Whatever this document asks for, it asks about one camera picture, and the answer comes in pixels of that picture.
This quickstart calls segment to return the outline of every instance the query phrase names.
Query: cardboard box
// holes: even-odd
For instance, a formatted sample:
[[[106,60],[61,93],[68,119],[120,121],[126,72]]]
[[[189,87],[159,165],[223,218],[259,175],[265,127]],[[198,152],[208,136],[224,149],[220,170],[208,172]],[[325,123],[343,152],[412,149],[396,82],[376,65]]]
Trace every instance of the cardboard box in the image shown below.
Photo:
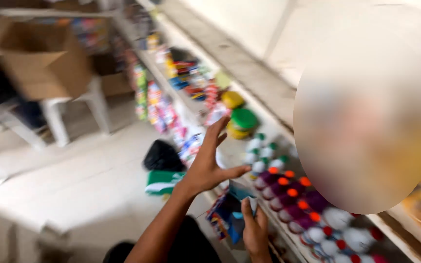
[[[116,70],[115,58],[111,53],[93,55],[91,58],[95,71],[102,77],[102,90],[106,97],[133,92],[126,75]]]
[[[0,18],[2,66],[29,100],[78,98],[93,70],[69,26]]]

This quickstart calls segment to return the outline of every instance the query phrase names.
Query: black plastic bag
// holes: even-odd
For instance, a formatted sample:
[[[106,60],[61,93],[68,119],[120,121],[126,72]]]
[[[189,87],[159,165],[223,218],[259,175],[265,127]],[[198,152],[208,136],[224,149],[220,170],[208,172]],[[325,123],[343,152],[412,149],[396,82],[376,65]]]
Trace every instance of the black plastic bag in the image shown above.
[[[148,170],[181,172],[185,169],[175,149],[162,140],[152,143],[143,164]]]

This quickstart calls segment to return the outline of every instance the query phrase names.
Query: floor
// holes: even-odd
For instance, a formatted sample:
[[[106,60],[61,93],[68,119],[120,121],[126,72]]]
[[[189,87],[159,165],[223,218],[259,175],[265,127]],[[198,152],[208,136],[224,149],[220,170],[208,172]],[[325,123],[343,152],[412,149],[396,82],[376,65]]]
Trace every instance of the floor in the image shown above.
[[[36,151],[10,131],[0,134],[0,167],[11,176],[0,185],[0,215],[34,233],[45,224],[69,231],[73,246],[95,251],[92,263],[101,262],[116,242],[137,240],[164,205],[161,197],[144,193],[147,171],[141,162],[151,143],[167,135],[137,120],[132,97],[108,103],[115,129],[109,137],[100,134],[83,103],[68,104],[65,123],[72,143],[66,148],[52,144]],[[204,218],[210,206],[201,194],[188,213],[222,262],[247,261],[244,251],[217,241]]]

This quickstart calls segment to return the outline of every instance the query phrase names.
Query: person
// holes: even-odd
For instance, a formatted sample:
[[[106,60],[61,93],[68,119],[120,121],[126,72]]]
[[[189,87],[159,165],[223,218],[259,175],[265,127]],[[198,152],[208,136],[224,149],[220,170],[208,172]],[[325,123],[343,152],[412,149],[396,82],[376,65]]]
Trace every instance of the person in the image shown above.
[[[104,263],[221,262],[196,221],[186,212],[198,194],[251,170],[246,165],[221,169],[216,163],[217,146],[227,137],[220,133],[228,122],[229,117],[222,117],[207,129],[190,169],[139,240],[135,244],[119,243],[107,253]],[[245,221],[243,242],[252,262],[272,262],[267,216],[258,207],[253,217],[248,199],[242,201],[241,212]]]

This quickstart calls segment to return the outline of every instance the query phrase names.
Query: hand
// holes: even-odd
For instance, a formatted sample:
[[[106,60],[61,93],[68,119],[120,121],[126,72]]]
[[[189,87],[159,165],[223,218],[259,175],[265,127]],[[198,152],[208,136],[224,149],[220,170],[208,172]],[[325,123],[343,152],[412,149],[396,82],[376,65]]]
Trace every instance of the hand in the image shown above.
[[[249,199],[245,198],[241,202],[241,213],[245,220],[243,230],[243,242],[253,263],[272,262],[269,254],[268,240],[268,218],[258,206],[256,216],[253,218],[253,210],[249,204]]]
[[[193,164],[179,183],[188,193],[197,195],[216,187],[225,180],[240,177],[251,171],[251,167],[247,165],[226,170],[217,165],[215,159],[217,146],[227,138],[227,133],[220,136],[219,134],[227,126],[229,120],[228,116],[222,117],[207,129],[206,136]]]

